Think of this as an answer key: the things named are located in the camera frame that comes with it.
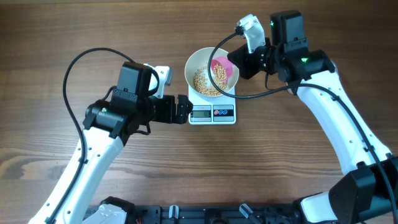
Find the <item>pink plastic scoop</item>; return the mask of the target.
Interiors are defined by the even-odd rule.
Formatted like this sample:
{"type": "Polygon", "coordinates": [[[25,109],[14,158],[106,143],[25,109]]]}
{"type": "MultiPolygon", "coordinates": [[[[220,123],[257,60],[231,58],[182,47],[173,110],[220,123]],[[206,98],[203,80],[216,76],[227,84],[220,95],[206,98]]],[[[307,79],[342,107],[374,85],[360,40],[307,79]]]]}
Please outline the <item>pink plastic scoop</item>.
{"type": "Polygon", "coordinates": [[[218,81],[226,83],[233,75],[233,63],[226,57],[217,57],[211,60],[211,70],[218,81]]]}

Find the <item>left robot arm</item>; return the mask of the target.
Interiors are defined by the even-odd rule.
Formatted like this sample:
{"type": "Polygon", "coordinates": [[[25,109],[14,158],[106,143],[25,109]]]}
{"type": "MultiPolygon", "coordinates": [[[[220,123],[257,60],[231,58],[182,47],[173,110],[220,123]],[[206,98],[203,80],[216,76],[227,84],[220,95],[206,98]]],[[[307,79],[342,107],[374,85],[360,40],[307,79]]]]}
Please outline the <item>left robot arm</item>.
{"type": "Polygon", "coordinates": [[[164,94],[170,67],[128,60],[118,84],[108,91],[111,100],[96,101],[86,110],[76,150],[50,197],[31,223],[135,223],[135,206],[109,197],[85,217],[101,179],[132,134],[151,121],[184,124],[193,105],[185,95],[164,94]]]}

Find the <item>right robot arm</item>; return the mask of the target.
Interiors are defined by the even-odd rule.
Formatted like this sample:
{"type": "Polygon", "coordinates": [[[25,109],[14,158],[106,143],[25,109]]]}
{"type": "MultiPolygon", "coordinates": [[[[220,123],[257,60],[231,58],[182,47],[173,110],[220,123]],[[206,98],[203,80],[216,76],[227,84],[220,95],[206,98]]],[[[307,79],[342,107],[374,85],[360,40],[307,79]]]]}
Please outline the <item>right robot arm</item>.
{"type": "Polygon", "coordinates": [[[270,17],[266,37],[257,17],[240,19],[235,33],[246,44],[229,53],[244,79],[260,71],[277,74],[284,88],[313,113],[338,157],[343,178],[329,191],[305,197],[299,207],[309,223],[361,223],[397,215],[397,157],[364,122],[345,93],[336,65],[322,50],[310,50],[298,11],[270,17]]]}

